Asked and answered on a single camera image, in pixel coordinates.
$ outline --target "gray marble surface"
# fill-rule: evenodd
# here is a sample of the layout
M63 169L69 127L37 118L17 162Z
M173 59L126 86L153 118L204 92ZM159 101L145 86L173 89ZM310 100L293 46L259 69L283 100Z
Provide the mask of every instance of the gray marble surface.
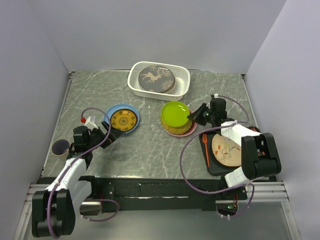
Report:
M166 133L160 123L160 112L166 101L134 95L127 85L128 75L128 71L72 73L54 140L64 138L73 141L72 130L81 124L80 114L84 108L97 107L107 110L115 104L130 104L139 111L139 126L130 135L119 138L106 149L96 149L86 175L98 178L182 178L179 156L191 136L179 138ZM253 113L240 74L191 72L190 87L181 102L196 110L202 103L209 102L210 95L214 93L238 100L249 112L250 123L254 125ZM229 117L237 120L245 117L242 110L228 100L227 112ZM103 115L94 110L87 111L87 114L96 115L99 123L103 119ZM198 126L196 132L203 129L204 126ZM42 177L56 177L64 165L63 159L50 153ZM183 169L191 179L218 178L207 172L197 137L185 150Z

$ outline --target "green plate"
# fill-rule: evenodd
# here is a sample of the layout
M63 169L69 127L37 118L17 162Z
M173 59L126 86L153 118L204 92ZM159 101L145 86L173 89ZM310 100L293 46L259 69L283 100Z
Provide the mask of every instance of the green plate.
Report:
M190 114L186 105L179 101L170 101L161 110L162 120L170 127L182 127L188 122Z

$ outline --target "plastic basket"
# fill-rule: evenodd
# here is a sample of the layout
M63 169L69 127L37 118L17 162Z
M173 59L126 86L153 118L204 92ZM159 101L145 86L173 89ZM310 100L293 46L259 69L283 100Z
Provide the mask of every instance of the plastic basket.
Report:
M166 93L150 92L143 90L139 85L139 74L140 72L152 65L160 65L173 73L175 77L175 85L173 89ZM128 86L133 90L134 94L140 97L159 99L165 101L179 101L188 91L190 85L190 72L182 67L170 64L150 62L150 61L140 61L137 62L131 68L128 77Z

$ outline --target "brown decorative plate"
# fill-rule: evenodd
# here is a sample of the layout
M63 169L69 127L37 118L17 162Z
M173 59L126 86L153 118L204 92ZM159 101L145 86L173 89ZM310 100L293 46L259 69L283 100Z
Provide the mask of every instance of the brown decorative plate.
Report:
M139 74L139 85L146 91L167 93L174 88L176 78L174 74L163 66L148 66Z
M111 126L129 132L138 123L137 115L129 109L120 109L111 116Z

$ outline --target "orange utensil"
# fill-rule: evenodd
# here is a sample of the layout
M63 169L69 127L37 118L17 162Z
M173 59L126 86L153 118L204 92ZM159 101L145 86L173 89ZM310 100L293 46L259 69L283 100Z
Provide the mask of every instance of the orange utensil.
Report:
M206 163L208 164L208 168L210 168L208 145L207 145L208 139L207 139L207 134L205 133L202 135L202 142L205 145Z

